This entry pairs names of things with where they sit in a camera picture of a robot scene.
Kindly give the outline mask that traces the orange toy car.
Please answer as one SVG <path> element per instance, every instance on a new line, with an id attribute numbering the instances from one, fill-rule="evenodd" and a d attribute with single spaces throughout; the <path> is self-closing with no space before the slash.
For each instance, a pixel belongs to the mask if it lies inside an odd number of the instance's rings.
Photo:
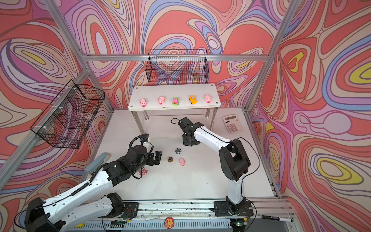
<path id="1" fill-rule="evenodd" d="M 197 103 L 197 100 L 196 100 L 195 96 L 193 96 L 193 95 L 190 96 L 189 101 L 190 101 L 191 104 L 196 104 Z"/>

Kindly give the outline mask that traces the pink green toy car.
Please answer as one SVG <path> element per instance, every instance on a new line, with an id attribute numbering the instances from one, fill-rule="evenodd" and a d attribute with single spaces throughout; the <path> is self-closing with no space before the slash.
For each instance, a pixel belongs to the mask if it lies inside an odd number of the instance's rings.
<path id="1" fill-rule="evenodd" d="M 172 100 L 172 104 L 174 106 L 178 106 L 179 105 L 179 98 L 178 97 L 174 97 L 173 100 Z"/>

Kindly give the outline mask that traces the pink pig toy front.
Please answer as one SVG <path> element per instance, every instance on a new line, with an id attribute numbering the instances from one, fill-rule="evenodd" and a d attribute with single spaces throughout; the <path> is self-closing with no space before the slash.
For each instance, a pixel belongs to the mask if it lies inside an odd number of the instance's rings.
<path id="1" fill-rule="evenodd" d="M 140 100 L 140 105 L 141 105 L 141 107 L 146 107 L 146 106 L 147 106 L 147 101 L 146 101 L 146 99 L 141 99 L 141 100 Z"/>

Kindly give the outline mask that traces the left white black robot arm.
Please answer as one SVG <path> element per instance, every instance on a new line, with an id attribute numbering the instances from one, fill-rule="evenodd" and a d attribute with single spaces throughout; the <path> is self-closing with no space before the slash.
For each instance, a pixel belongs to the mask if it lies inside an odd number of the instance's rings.
<path id="1" fill-rule="evenodd" d="M 101 164 L 89 179 L 55 197 L 32 200 L 25 212 L 23 228 L 28 232 L 66 232 L 96 218 L 135 217 L 117 193 L 109 193 L 100 200 L 86 204 L 91 197 L 130 179 L 145 166 L 159 165 L 162 151 L 154 151 L 147 133 L 129 143 L 126 155 L 116 161 Z"/>

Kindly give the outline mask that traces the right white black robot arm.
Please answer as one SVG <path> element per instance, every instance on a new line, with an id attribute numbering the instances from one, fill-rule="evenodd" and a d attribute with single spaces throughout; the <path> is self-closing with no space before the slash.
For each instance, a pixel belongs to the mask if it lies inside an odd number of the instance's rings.
<path id="1" fill-rule="evenodd" d="M 249 176 L 251 161 L 241 142 L 242 138 L 226 139 L 206 128 L 202 123 L 192 123 L 188 118 L 172 118 L 172 124 L 177 124 L 183 131 L 183 145 L 192 147 L 204 144 L 219 155 L 221 170 L 229 180 L 229 190 L 224 201 L 215 201 L 210 211 L 217 217 L 254 215 L 254 207 L 244 195 L 243 180 Z"/>

